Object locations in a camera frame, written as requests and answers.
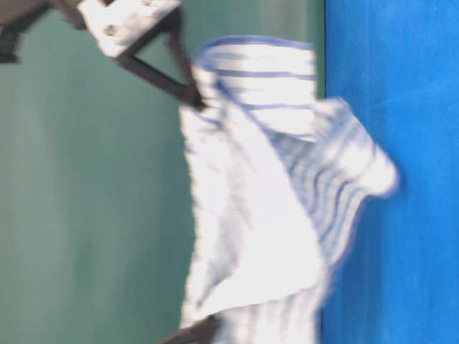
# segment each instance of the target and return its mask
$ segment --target blue surface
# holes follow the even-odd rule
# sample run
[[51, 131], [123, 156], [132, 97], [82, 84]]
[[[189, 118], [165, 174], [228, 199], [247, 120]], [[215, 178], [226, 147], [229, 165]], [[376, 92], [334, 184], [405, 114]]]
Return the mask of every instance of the blue surface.
[[327, 1], [327, 96], [401, 173], [372, 201], [324, 311], [326, 344], [459, 343], [459, 4]]

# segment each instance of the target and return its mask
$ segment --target green wall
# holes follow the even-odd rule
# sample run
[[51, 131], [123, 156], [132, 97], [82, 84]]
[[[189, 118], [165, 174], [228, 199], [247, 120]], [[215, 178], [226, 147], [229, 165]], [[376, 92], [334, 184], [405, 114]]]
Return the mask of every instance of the green wall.
[[[318, 42], [323, 1], [185, 1], [213, 37]], [[175, 72], [163, 47], [144, 58]], [[52, 14], [0, 67], [0, 343], [152, 343], [175, 331], [193, 245], [177, 103]]]

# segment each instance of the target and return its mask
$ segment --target blue stripe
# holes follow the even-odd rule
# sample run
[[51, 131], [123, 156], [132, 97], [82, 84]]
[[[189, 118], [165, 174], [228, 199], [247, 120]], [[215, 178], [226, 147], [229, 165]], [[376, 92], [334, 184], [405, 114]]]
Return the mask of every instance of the blue stripe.
[[316, 81], [316, 76], [312, 74], [296, 74], [292, 72], [248, 72], [246, 70], [218, 70], [208, 64], [203, 66], [203, 69], [209, 72], [216, 72], [221, 77], [259, 77], [259, 78], [276, 78], [276, 77], [292, 77], [298, 80]]
[[248, 44], [261, 44], [268, 45], [272, 47], [288, 47], [295, 48], [298, 50], [313, 50], [313, 44], [304, 43], [304, 42], [294, 42], [287, 41], [285, 39], [268, 37], [268, 36], [226, 36], [214, 39], [206, 44], [204, 44], [201, 49], [198, 51], [198, 54], [201, 54], [205, 50], [213, 47], [218, 47], [220, 45], [248, 45]]

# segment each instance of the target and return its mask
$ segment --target striped cloth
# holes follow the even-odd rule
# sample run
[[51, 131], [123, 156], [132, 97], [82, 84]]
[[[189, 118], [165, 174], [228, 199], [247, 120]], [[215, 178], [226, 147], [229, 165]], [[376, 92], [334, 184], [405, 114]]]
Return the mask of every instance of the striped cloth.
[[216, 314], [214, 343], [315, 343], [362, 201], [396, 170], [343, 100], [316, 99], [311, 45], [224, 37], [194, 72], [210, 106], [181, 107], [197, 237], [181, 325]]

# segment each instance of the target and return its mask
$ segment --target fabric fold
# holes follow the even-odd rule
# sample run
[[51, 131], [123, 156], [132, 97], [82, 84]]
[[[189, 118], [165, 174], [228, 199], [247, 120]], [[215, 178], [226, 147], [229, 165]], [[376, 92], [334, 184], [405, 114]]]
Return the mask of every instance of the fabric fold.
[[268, 342], [314, 343], [361, 203], [392, 191], [396, 169], [343, 100], [316, 99], [309, 44], [224, 37], [194, 72], [210, 106], [181, 107], [196, 221], [182, 325], [219, 314], [216, 341], [240, 344], [261, 335], [246, 328], [260, 308], [292, 307]]

